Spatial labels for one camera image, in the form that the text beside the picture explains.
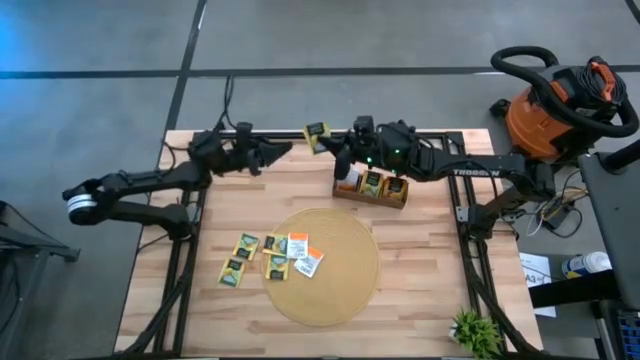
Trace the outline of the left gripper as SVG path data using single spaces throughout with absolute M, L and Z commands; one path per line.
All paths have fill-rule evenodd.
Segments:
M 263 142 L 260 156 L 258 139 L 252 135 L 252 129 L 253 125 L 248 122 L 236 124 L 232 148 L 226 150 L 223 157 L 223 173 L 248 169 L 252 176 L 259 176 L 262 173 L 260 165 L 269 167 L 280 158 L 278 154 L 286 154 L 292 149 L 292 142 Z

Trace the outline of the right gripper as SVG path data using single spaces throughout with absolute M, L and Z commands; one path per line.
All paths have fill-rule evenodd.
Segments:
M 319 142 L 335 157 L 337 180 L 344 179 L 355 162 L 364 163 L 369 169 L 380 164 L 379 137 L 370 115 L 358 116 L 344 135 L 320 136 Z

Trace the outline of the white and orange tea packet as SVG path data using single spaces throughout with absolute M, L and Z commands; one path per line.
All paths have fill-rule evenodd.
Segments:
M 287 257 L 290 259 L 306 258 L 309 252 L 309 235 L 301 232 L 290 232 L 287 240 Z
M 360 182 L 360 172 L 356 169 L 350 169 L 347 176 L 342 180 L 336 181 L 336 188 L 343 191 L 356 192 Z
M 312 278 L 323 258 L 324 253 L 322 251 L 310 247 L 306 257 L 295 261 L 294 268 L 306 277 Z

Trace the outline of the wooden tea organizer box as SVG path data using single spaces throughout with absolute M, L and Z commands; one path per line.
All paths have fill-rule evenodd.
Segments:
M 362 174 L 365 171 L 371 171 L 371 170 L 359 171 L 360 172 L 360 181 L 361 181 L 361 178 L 362 178 Z M 356 192 L 339 190 L 339 189 L 336 188 L 336 181 L 337 181 L 337 179 L 335 179 L 333 181 L 332 195 L 334 197 L 337 197 L 337 198 L 344 198 L 344 199 L 364 202 L 364 203 L 368 203 L 368 204 L 372 204 L 372 205 L 390 207 L 390 208 L 395 208 L 395 209 L 403 209 L 405 207 L 405 205 L 406 205 L 406 202 L 407 202 L 409 183 L 408 183 L 408 189 L 407 189 L 407 194 L 405 196 L 405 199 L 402 202 L 400 202 L 400 201 L 394 201 L 394 200 L 386 199 L 386 198 L 382 197 L 383 184 L 382 184 L 382 188 L 381 188 L 381 191 L 380 191 L 380 196 L 375 198 L 375 197 L 370 197 L 370 196 L 366 196 L 366 195 L 360 194 L 359 193 L 359 186 L 358 186 L 358 189 L 357 189 Z

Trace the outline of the round woven placemat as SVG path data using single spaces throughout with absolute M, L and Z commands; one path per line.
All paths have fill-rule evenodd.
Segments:
M 286 280 L 263 279 L 272 304 L 290 320 L 308 326 L 333 326 L 351 320 L 369 303 L 378 285 L 381 265 L 370 229 L 356 217 L 333 208 L 300 211 L 275 229 L 309 236 L 309 252 L 321 254 L 308 277 L 289 266 Z

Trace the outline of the black power adapter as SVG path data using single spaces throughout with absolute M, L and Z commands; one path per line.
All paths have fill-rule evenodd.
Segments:
M 542 209 L 537 213 L 536 219 L 553 235 L 560 238 L 569 238 L 580 229 L 584 221 L 583 213 L 575 206 L 575 203 L 575 200 L 551 200 L 544 204 Z M 577 214 L 575 228 L 569 233 L 560 233 L 559 228 L 572 213 Z

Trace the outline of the small potted green plant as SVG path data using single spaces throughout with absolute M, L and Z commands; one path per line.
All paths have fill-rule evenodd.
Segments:
M 497 324 L 474 310 L 461 309 L 453 317 L 449 337 L 475 360 L 497 360 L 502 355 L 502 338 Z

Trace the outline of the white paper sheet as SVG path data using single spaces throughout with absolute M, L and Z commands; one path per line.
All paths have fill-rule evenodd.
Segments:
M 548 257 L 530 253 L 520 253 L 519 256 L 528 288 L 541 286 L 553 281 Z M 536 316 L 557 317 L 555 306 L 535 308 L 534 313 Z

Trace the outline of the black metal stand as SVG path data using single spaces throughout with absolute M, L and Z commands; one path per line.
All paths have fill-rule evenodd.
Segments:
M 13 206 L 0 201 L 0 360 L 10 360 L 23 333 L 25 313 L 35 298 L 50 257 L 76 262 L 80 250 L 10 225 L 16 217 L 37 230 Z

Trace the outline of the white wipes bottle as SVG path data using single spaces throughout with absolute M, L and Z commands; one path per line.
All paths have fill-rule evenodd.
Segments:
M 611 269 L 612 265 L 608 254 L 600 251 L 574 256 L 565 260 L 561 265 L 561 271 L 567 279 L 583 277 Z

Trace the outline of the black side desk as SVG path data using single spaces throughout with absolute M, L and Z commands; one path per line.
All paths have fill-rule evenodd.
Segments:
M 613 153 L 579 158 L 583 182 L 612 269 L 529 289 L 536 308 L 595 301 L 614 360 L 622 353 L 618 313 L 640 313 L 640 139 Z

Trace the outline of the keyboard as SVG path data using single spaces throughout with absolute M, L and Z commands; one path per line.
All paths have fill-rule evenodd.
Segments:
M 640 360 L 640 313 L 620 311 L 618 325 L 625 360 Z

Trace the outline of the black aluminium table frame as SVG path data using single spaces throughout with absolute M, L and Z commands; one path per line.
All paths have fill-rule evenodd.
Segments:
M 449 337 L 454 316 L 469 304 L 455 209 L 489 201 L 497 184 L 461 178 L 412 183 L 400 210 L 339 199 L 332 194 L 330 155 L 313 155 L 298 131 L 273 131 L 272 137 L 294 147 L 260 176 L 214 179 L 194 248 L 192 286 L 171 311 L 161 342 L 151 344 L 142 360 L 463 356 Z M 264 237 L 310 208 L 352 214 L 378 245 L 380 273 L 368 305 L 335 326 L 305 326 L 277 310 L 260 259 L 247 264 L 238 287 L 218 281 L 240 235 Z

